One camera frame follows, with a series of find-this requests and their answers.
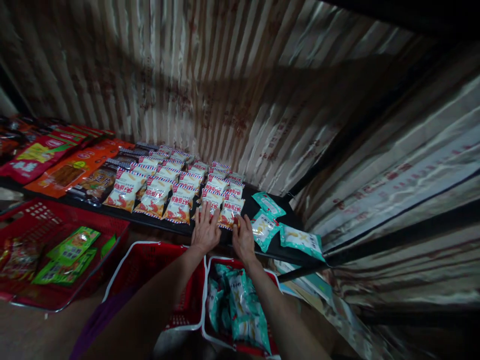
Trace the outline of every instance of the hand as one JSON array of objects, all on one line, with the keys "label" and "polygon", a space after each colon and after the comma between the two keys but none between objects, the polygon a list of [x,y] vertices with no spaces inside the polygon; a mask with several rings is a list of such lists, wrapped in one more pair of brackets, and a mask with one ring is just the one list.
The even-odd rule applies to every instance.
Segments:
[{"label": "hand", "polygon": [[252,224],[246,214],[245,220],[238,214],[235,217],[238,220],[240,229],[237,224],[233,225],[233,249],[240,260],[246,265],[251,261],[257,260],[255,256],[255,240]]},{"label": "hand", "polygon": [[191,248],[198,248],[203,255],[208,253],[220,242],[222,233],[217,225],[220,216],[220,209],[217,208],[210,219],[210,208],[212,204],[204,201],[201,206],[201,213],[197,207],[195,210],[195,228],[191,235]]}]

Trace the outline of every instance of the left hand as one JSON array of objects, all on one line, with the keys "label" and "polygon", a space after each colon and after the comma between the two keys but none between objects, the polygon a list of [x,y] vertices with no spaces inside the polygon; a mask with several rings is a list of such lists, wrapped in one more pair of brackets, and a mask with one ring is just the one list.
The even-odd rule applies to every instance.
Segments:
[{"label": "left hand", "polygon": [[198,248],[202,254],[208,253],[220,242],[220,228],[217,225],[220,209],[217,208],[210,219],[211,203],[204,201],[201,213],[197,207],[195,210],[195,228],[191,235],[191,247]]}]

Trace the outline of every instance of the right hand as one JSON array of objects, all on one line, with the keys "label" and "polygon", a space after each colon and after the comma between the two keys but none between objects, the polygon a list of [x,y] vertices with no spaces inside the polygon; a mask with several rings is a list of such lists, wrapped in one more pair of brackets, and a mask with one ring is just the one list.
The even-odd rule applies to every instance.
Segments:
[{"label": "right hand", "polygon": [[245,219],[240,215],[235,216],[238,220],[238,224],[233,225],[233,249],[240,258],[240,260],[247,264],[251,261],[257,260],[255,256],[255,240],[254,233],[252,231],[252,224],[248,215],[245,214]]}]

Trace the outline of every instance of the black shelf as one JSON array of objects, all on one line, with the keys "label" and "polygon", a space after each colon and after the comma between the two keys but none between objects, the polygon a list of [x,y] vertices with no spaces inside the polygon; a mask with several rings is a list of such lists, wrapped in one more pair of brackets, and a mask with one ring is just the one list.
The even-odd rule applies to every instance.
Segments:
[{"label": "black shelf", "polygon": [[[140,213],[129,213],[125,210],[110,207],[110,206],[94,207],[88,203],[85,203],[83,201],[79,201],[76,199],[72,199],[67,196],[64,196],[61,198],[54,198],[39,192],[27,190],[21,184],[13,181],[8,177],[0,177],[0,187],[10,189],[19,193],[23,193],[27,196],[39,197],[43,199],[56,201],[56,202],[69,205],[75,208],[84,209],[94,213],[109,215],[115,218],[130,221],[132,223],[154,227],[157,229],[162,229],[162,230],[183,235],[183,236],[191,236],[194,229],[194,224],[195,224],[194,221],[191,221],[190,225],[175,224],[167,220],[158,220],[156,218],[150,217],[145,214],[140,214]],[[250,218],[252,218],[260,210],[260,206],[252,198],[252,195],[255,193],[258,193],[258,190],[255,190],[250,187],[245,187],[245,189],[243,190],[242,197],[245,199],[245,205],[243,206],[243,210],[241,212],[242,216],[244,214],[247,214]],[[270,196],[280,207],[282,207],[282,209],[286,211],[286,215],[279,217],[277,220],[280,223],[284,223],[285,225],[291,226],[299,230],[303,230],[302,221],[295,214],[292,207],[289,205],[288,201],[285,201],[280,196],[275,196],[275,195],[270,195]],[[191,210],[190,217],[195,213],[196,208],[197,208],[197,204],[194,202],[194,206],[193,206],[193,209]],[[232,232],[226,229],[221,229],[221,233],[222,234],[220,238],[220,245],[231,247]],[[314,266],[319,266],[321,263],[321,261],[305,254],[300,250],[289,248],[289,247],[282,247],[280,245],[280,233],[277,233],[274,236],[274,238],[271,240],[270,247],[268,248],[267,253],[263,253],[257,244],[255,244],[255,252],[259,256],[264,256],[264,257],[268,257],[268,258],[272,258],[280,261],[285,261],[285,262],[299,265],[299,266],[314,267]]]}]

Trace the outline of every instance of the red basket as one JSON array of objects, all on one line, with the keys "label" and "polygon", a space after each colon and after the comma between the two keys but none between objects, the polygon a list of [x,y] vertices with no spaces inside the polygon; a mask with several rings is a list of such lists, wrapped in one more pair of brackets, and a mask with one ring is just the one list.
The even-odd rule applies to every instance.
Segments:
[{"label": "red basket", "polygon": [[[177,259],[187,247],[163,242],[138,241],[131,245],[113,274],[103,301],[128,288],[139,289],[155,274]],[[202,323],[205,258],[193,272],[166,329],[196,330]]]},{"label": "red basket", "polygon": [[[207,269],[207,276],[205,277],[205,295],[203,297],[203,304],[202,304],[202,311],[204,313],[204,321],[201,326],[201,333],[203,337],[207,340],[209,340],[212,343],[231,348],[235,351],[241,352],[241,353],[247,353],[250,355],[254,356],[260,356],[260,357],[270,357],[270,355],[257,348],[257,347],[252,347],[250,344],[246,342],[234,342],[231,336],[225,336],[223,334],[216,333],[214,329],[212,328],[212,324],[210,323],[210,317],[207,315],[206,311],[206,306],[207,306],[207,288],[208,288],[208,274],[210,272],[210,269],[212,265],[215,264],[223,264],[223,265],[228,265],[231,266],[234,269],[243,269],[244,264],[239,261],[235,260],[232,258],[228,257],[217,257],[217,256],[212,256],[208,262],[208,269]],[[279,288],[279,280],[277,278],[277,275],[275,275],[273,272],[270,270],[264,269],[266,274],[270,277],[270,279],[275,283],[275,285]],[[275,357],[279,355],[279,349],[277,347],[277,344],[275,343],[275,340],[272,336],[272,333],[270,331],[270,324],[268,324],[268,339],[270,340],[270,350],[271,350],[271,356]]]},{"label": "red basket", "polygon": [[[23,241],[37,241],[44,245],[46,254],[61,243],[80,226],[100,232],[92,244],[97,252],[87,270],[71,286],[56,284],[37,285],[28,280],[0,278],[0,299],[13,305],[33,307],[47,312],[63,310],[75,298],[91,295],[108,275],[108,269],[118,257],[120,240],[128,237],[128,221],[93,213],[55,201],[35,198],[15,207],[0,216],[0,223],[8,224],[0,229],[0,249],[7,239],[20,238]],[[101,248],[116,235],[117,241],[108,254],[101,258]],[[37,269],[50,261],[43,256]]]}]

